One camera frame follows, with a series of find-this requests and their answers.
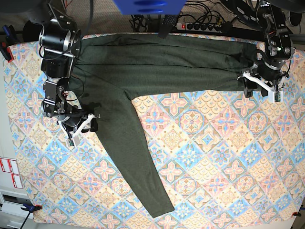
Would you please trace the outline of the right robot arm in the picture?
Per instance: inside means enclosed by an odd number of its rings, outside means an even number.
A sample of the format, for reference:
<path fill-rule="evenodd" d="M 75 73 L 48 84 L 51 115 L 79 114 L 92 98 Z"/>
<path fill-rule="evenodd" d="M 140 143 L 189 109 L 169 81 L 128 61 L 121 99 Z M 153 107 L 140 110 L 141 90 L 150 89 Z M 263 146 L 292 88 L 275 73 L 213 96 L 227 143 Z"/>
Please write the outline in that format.
<path fill-rule="evenodd" d="M 50 12 L 49 22 L 42 24 L 39 36 L 41 70 L 47 79 L 43 85 L 45 98 L 41 103 L 43 115 L 55 117 L 71 146 L 77 145 L 79 135 L 95 131 L 94 114 L 71 105 L 68 97 L 69 81 L 73 67 L 81 52 L 85 33 L 78 29 L 75 20 L 46 1 Z"/>

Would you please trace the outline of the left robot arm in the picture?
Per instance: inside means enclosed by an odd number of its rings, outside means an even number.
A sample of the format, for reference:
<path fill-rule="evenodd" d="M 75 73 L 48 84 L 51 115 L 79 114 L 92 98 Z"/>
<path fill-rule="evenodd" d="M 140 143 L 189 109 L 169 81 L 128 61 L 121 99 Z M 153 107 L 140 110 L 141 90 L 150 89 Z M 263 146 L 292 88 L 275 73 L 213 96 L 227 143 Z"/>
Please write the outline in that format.
<path fill-rule="evenodd" d="M 253 66 L 245 70 L 238 80 L 244 84 L 246 98 L 252 97 L 254 91 L 260 91 L 270 102 L 282 102 L 283 88 L 289 78 L 289 70 L 282 71 L 282 67 L 294 54 L 292 41 L 282 10 L 265 0 L 258 0 L 256 5 L 256 21 L 265 38 L 264 51 L 254 51 Z"/>

